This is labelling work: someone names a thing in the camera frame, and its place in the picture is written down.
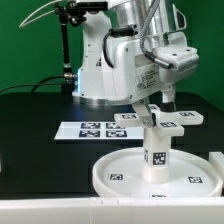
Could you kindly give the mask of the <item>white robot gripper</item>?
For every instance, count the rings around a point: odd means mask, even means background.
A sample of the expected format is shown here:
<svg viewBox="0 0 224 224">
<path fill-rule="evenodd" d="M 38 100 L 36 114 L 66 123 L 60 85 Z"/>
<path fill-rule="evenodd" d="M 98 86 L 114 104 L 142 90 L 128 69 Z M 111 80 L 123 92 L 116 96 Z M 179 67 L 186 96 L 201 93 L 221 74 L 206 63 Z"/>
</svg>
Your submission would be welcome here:
<svg viewBox="0 0 224 224">
<path fill-rule="evenodd" d="M 158 80 L 159 65 L 144 56 L 139 42 L 130 37 L 108 40 L 108 57 L 113 64 L 108 67 L 108 101 L 112 104 L 134 103 L 132 107 L 141 125 L 152 128 L 156 125 L 156 115 L 151 112 L 149 100 L 143 98 L 161 90 L 161 110 L 174 112 L 176 91 L 173 84 Z"/>
</svg>

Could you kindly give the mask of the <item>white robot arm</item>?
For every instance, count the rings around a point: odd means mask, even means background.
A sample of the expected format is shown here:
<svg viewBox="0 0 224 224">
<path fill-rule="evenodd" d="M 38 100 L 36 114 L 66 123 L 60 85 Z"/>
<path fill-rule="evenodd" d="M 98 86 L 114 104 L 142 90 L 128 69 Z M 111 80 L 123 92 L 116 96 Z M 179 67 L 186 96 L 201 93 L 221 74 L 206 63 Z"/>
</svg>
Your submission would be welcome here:
<svg viewBox="0 0 224 224">
<path fill-rule="evenodd" d="M 182 14 L 172 0 L 106 1 L 109 15 L 87 15 L 73 96 L 92 105 L 130 104 L 141 123 L 151 127 L 149 96 L 186 70 L 186 60 L 177 56 L 187 49 L 178 24 Z"/>
</svg>

